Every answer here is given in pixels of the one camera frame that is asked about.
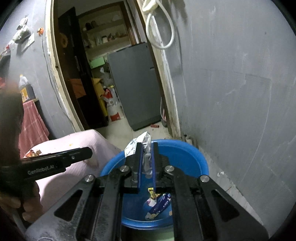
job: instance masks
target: pink towel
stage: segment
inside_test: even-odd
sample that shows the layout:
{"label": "pink towel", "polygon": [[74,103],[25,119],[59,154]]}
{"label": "pink towel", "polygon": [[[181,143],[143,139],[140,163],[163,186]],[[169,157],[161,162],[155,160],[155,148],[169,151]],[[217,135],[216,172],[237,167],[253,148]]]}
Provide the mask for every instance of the pink towel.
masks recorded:
{"label": "pink towel", "polygon": [[19,136],[20,157],[33,147],[42,142],[48,141],[49,131],[46,128],[33,100],[23,104],[24,119],[22,131]]}

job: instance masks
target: blue snack package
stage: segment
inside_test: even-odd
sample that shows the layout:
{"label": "blue snack package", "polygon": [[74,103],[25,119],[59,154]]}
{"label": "blue snack package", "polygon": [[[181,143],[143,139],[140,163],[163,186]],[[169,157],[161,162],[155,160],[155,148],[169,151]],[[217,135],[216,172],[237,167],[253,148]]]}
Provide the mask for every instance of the blue snack package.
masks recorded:
{"label": "blue snack package", "polygon": [[170,204],[170,194],[164,193],[157,198],[157,202],[154,207],[146,214],[145,219],[152,221],[158,214],[165,210]]}

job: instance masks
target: gray refrigerator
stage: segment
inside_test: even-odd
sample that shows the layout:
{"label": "gray refrigerator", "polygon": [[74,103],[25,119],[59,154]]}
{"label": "gray refrigerator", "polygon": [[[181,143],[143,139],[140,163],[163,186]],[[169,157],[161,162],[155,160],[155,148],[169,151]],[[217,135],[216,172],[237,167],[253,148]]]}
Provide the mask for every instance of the gray refrigerator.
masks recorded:
{"label": "gray refrigerator", "polygon": [[160,121],[160,91],[147,43],[108,55],[108,63],[130,127],[136,131]]}

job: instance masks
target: blue plastic basin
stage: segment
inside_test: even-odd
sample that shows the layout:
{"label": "blue plastic basin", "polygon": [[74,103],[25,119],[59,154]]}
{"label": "blue plastic basin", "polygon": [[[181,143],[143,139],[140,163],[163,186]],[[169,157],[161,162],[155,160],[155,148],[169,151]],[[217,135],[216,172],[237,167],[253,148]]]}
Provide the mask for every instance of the blue plastic basin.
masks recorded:
{"label": "blue plastic basin", "polygon": [[[178,140],[156,140],[159,146],[159,153],[169,158],[170,164],[180,168],[187,175],[199,177],[208,175],[209,168],[202,153],[187,144]],[[101,176],[107,175],[114,167],[120,167],[124,164],[124,152],[120,152],[112,158],[103,168]],[[152,230],[160,229],[173,225],[172,216],[169,212],[171,206],[159,214],[153,221],[146,221],[145,216],[151,209],[145,204],[150,197],[148,188],[153,187],[152,178],[147,179],[142,175],[141,190],[139,194],[124,194],[122,224],[133,229]]]}

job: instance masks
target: electrical cord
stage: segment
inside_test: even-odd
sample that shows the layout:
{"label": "electrical cord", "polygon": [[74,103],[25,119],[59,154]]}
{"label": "electrical cord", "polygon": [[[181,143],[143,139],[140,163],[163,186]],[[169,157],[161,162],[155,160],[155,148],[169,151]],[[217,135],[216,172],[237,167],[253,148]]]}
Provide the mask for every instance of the electrical cord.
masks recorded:
{"label": "electrical cord", "polygon": [[60,108],[61,108],[61,111],[64,113],[64,115],[65,115],[65,116],[67,117],[67,119],[70,121],[70,123],[72,124],[72,127],[73,127],[73,129],[74,129],[74,131],[75,131],[74,124],[73,124],[73,122],[71,121],[71,119],[69,118],[69,116],[64,112],[64,109],[62,108],[62,105],[61,105],[61,103],[60,103],[60,101],[59,101],[59,97],[57,96],[57,93],[56,93],[55,87],[54,87],[54,85],[53,85],[53,83],[52,83],[52,79],[51,79],[51,77],[50,77],[49,68],[48,68],[48,64],[47,64],[47,60],[46,60],[46,56],[45,56],[45,51],[44,51],[44,47],[43,47],[43,37],[42,37],[42,35],[41,35],[41,45],[42,45],[42,51],[43,51],[43,56],[44,56],[45,63],[46,63],[46,68],[47,68],[47,73],[48,73],[48,77],[49,77],[50,85],[52,86],[52,89],[53,89],[54,94],[55,94],[55,96],[56,96],[56,98],[57,98],[57,102],[58,102],[58,104],[59,104],[59,106],[60,106]]}
{"label": "electrical cord", "polygon": [[166,118],[165,118],[165,114],[164,114],[164,109],[163,109],[163,112],[161,112],[161,104],[162,104],[162,98],[160,97],[160,115],[161,115],[161,118],[166,121]]}
{"label": "electrical cord", "polygon": [[155,47],[155,48],[158,48],[158,49],[167,49],[169,48],[172,43],[174,42],[174,39],[175,39],[175,29],[174,29],[174,24],[173,24],[173,21],[170,17],[170,15],[168,14],[167,10],[165,9],[165,7],[161,4],[161,2],[159,0],[155,0],[157,2],[157,4],[159,5],[159,7],[162,9],[162,11],[164,12],[165,16],[167,17],[169,23],[170,23],[170,28],[171,28],[171,31],[172,31],[172,36],[170,38],[170,41],[167,45],[165,46],[160,46],[158,45],[154,40],[152,40],[152,37],[150,36],[150,33],[149,33],[149,25],[150,25],[150,20],[151,20],[151,17],[153,16],[153,11],[151,11],[149,14],[148,14],[148,17],[147,17],[147,21],[146,21],[146,34],[147,34],[147,38],[148,40],[150,41],[150,43]]}

